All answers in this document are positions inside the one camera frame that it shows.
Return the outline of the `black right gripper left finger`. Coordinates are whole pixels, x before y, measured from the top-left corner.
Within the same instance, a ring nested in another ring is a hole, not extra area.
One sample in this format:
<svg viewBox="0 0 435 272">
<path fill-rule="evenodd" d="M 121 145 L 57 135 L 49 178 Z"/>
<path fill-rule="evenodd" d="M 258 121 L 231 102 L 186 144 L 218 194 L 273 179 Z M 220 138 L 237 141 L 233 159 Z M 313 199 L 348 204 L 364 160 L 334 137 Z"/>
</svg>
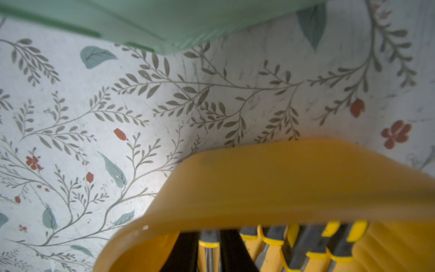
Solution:
<svg viewBox="0 0 435 272">
<path fill-rule="evenodd" d="M 160 272 L 196 272 L 199 232 L 181 232 Z"/>
</svg>

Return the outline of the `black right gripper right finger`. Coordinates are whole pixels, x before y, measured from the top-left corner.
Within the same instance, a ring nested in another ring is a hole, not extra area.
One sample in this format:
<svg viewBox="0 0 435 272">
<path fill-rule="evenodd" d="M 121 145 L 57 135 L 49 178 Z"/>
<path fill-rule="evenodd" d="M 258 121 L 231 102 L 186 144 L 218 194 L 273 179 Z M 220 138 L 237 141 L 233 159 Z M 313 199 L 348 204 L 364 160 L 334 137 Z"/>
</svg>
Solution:
<svg viewBox="0 0 435 272">
<path fill-rule="evenodd" d="M 220 259 L 223 272 L 259 272 L 238 230 L 220 230 Z"/>
</svg>

